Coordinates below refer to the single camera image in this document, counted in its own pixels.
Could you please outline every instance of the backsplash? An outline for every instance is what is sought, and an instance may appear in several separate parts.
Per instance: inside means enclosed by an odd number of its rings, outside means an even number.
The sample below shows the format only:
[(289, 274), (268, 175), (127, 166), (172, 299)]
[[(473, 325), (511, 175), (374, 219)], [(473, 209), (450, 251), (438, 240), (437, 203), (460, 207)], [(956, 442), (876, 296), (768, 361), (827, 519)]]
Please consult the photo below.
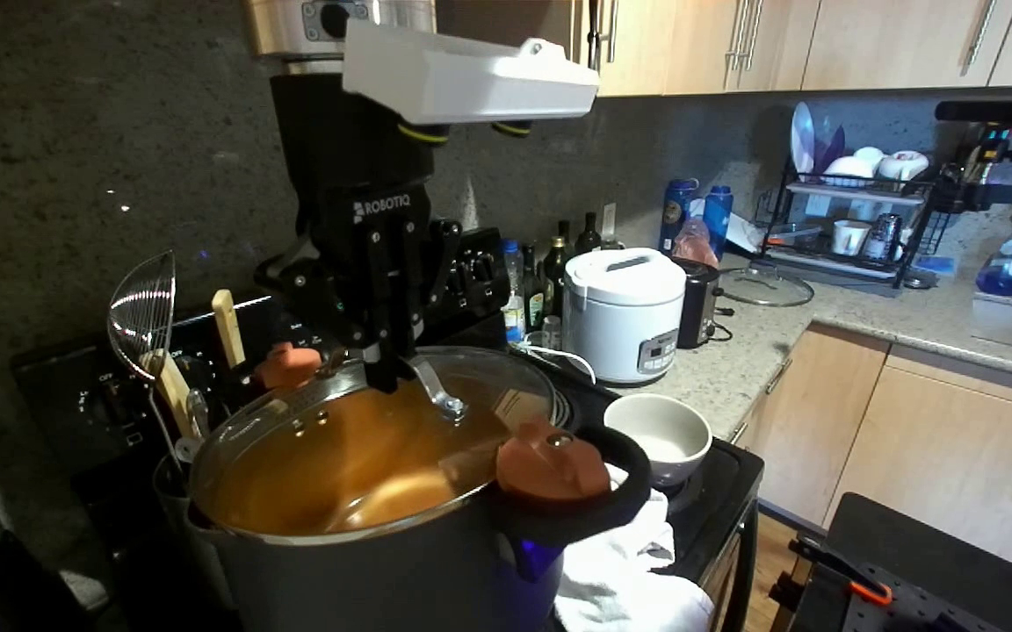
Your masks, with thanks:
[[(162, 250), (185, 308), (291, 241), (268, 66), (241, 4), (0, 4), (0, 514), (45, 559), (81, 545), (81, 514), (9, 382), (21, 352), (98, 338), (111, 285)], [(655, 241), (672, 175), (730, 183), (768, 209), (793, 98), (600, 100), (532, 140), (452, 130), (437, 154), (437, 219), (544, 244), (558, 219), (617, 203)], [(818, 98), (852, 143), (932, 146), (928, 98)]]

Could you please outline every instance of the pot handle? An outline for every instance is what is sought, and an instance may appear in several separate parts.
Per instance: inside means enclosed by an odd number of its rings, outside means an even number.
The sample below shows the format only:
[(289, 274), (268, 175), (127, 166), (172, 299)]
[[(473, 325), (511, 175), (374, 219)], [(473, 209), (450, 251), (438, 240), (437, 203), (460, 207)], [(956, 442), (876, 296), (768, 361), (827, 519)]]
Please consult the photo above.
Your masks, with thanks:
[(578, 439), (586, 439), (599, 446), (603, 462), (621, 466), (630, 477), (600, 497), (586, 502), (533, 502), (506, 496), (501, 487), (493, 487), (493, 514), (496, 525), (506, 538), (526, 538), (540, 545), (573, 545), (583, 538), (593, 538), (612, 525), (626, 525), (635, 519), (649, 496), (649, 460), (647, 454), (621, 430), (603, 423), (580, 423)]

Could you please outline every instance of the pot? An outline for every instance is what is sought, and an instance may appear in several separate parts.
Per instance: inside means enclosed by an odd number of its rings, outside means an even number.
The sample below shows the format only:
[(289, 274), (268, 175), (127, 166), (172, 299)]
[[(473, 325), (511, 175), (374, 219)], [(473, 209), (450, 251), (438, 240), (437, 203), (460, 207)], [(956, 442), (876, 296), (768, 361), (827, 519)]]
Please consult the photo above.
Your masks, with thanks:
[[(466, 405), (460, 429), (415, 380), (392, 393), (344, 365), (265, 396), (202, 446), (189, 523), (213, 539), (247, 627), (548, 627), (569, 539), (630, 523), (649, 490), (633, 439), (569, 423), (522, 359), (424, 349)], [(496, 446), (533, 416), (590, 442), (630, 482), (586, 502), (533, 502), (496, 485)]]

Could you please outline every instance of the rice cooker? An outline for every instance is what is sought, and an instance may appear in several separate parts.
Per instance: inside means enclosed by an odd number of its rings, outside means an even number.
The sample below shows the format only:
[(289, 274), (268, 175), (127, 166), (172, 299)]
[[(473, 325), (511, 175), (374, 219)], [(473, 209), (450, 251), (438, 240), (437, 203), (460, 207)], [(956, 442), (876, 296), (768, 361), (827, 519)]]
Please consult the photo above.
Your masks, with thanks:
[(661, 380), (674, 359), (686, 269), (656, 250), (593, 250), (566, 268), (566, 349), (603, 382)]

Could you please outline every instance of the cord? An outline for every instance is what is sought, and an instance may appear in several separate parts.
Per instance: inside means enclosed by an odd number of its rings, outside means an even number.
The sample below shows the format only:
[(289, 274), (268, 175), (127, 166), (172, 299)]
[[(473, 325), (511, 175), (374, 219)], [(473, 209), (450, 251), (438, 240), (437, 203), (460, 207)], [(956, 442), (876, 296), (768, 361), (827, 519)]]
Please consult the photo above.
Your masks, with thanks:
[(580, 359), (580, 353), (573, 353), (573, 352), (558, 352), (558, 349), (532, 349), (533, 353), (551, 353), (551, 359), (566, 359), (566, 361), (573, 361), (583, 375), (586, 375), (586, 382), (599, 382), (599, 367), (590, 367), (590, 361), (586, 359)]

